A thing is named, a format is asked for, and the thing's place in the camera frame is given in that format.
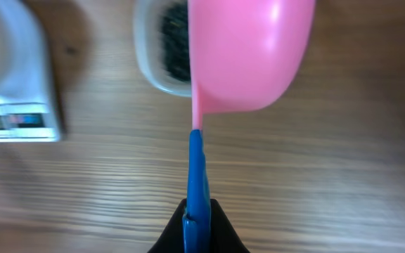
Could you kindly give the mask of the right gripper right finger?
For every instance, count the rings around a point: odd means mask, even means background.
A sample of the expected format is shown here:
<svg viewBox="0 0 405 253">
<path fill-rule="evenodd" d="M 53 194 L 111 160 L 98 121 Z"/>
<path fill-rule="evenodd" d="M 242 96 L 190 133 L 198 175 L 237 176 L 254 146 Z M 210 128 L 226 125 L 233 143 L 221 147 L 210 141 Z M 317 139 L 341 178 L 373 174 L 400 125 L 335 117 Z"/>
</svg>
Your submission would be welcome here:
<svg viewBox="0 0 405 253">
<path fill-rule="evenodd" d="M 250 253 L 216 199 L 211 204 L 210 253 Z"/>
</svg>

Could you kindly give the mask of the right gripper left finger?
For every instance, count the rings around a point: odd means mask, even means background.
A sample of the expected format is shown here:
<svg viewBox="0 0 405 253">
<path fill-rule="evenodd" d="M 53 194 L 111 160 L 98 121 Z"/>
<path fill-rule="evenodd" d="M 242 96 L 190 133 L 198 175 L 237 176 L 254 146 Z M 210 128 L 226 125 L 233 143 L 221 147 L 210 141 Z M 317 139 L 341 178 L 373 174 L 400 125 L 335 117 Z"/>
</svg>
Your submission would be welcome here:
<svg viewBox="0 0 405 253">
<path fill-rule="evenodd" d="M 182 218 L 186 199 L 180 201 L 165 229 L 148 253 L 184 253 L 184 229 Z"/>
</svg>

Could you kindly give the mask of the pink scoop blue handle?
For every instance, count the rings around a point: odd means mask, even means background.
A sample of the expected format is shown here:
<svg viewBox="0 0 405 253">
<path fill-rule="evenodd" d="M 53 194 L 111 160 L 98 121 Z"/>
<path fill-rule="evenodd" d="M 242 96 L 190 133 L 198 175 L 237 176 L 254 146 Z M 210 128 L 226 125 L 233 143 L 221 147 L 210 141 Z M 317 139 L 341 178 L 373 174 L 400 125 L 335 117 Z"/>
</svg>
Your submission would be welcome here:
<svg viewBox="0 0 405 253">
<path fill-rule="evenodd" d="M 261 110 L 281 97 L 300 67 L 315 8 L 315 0 L 188 1 L 192 129 L 185 252 L 210 248 L 204 116 Z"/>
</svg>

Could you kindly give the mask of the white digital kitchen scale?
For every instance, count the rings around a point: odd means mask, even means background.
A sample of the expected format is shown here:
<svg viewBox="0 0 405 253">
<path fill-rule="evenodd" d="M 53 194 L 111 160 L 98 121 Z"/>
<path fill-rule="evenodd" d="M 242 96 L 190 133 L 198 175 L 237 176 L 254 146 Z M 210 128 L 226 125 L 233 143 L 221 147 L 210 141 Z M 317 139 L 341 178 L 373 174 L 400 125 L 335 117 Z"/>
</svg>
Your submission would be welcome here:
<svg viewBox="0 0 405 253">
<path fill-rule="evenodd" d="M 44 31 L 20 0 L 0 0 L 0 143 L 62 137 Z"/>
</svg>

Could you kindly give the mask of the clear container of black beans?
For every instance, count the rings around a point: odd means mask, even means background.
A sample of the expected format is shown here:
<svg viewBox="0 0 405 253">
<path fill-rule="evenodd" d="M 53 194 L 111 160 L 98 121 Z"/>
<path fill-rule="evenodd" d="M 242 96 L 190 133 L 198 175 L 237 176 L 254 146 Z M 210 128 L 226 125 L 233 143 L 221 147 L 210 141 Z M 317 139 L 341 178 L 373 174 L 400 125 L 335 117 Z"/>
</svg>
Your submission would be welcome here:
<svg viewBox="0 0 405 253">
<path fill-rule="evenodd" d="M 134 7 L 134 45 L 139 69 L 157 89 L 174 96 L 190 97 L 191 85 L 171 77 L 165 69 L 162 17 L 178 0 L 138 0 Z"/>
</svg>

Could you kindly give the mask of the stray black bean on table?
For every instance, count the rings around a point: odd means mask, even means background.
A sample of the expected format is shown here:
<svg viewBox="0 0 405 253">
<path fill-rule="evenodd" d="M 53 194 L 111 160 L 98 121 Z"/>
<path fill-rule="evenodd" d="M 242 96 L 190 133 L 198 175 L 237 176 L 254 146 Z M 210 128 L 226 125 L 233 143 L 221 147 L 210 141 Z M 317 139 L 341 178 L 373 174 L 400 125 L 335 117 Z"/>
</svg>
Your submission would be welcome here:
<svg viewBox="0 0 405 253">
<path fill-rule="evenodd" d="M 79 50 L 73 46 L 65 46 L 64 52 L 68 56 L 75 56 L 79 53 Z"/>
</svg>

